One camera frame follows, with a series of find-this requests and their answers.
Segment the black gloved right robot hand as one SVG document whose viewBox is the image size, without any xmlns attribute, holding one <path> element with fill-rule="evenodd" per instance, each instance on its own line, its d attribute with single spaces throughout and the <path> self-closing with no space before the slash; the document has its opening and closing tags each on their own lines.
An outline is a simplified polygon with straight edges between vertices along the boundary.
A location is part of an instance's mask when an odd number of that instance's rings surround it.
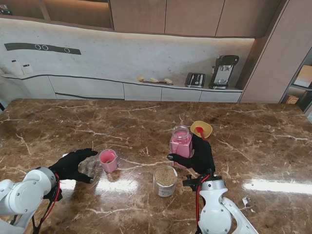
<svg viewBox="0 0 312 234">
<path fill-rule="evenodd" d="M 208 172 L 210 172 L 211 175 L 214 175 L 215 163 L 209 142 L 196 135 L 193 135 L 192 145 L 194 154 L 191 158 L 185 158 L 173 153 L 168 154 L 167 158 L 170 161 L 176 162 L 186 168 L 192 168 L 200 175 L 206 174 Z"/>
</svg>

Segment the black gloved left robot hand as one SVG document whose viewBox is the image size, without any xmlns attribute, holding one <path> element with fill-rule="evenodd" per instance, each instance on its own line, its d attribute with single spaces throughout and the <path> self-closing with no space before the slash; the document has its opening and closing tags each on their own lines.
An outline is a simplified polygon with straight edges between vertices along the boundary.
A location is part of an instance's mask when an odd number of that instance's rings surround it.
<svg viewBox="0 0 312 234">
<path fill-rule="evenodd" d="M 75 180 L 78 182 L 84 182 L 91 184 L 93 178 L 78 171 L 78 166 L 85 159 L 96 156 L 97 151 L 93 151 L 91 148 L 80 149 L 75 152 L 70 152 L 66 156 L 59 159 L 55 164 L 48 168 L 56 175 L 60 180 Z"/>
</svg>

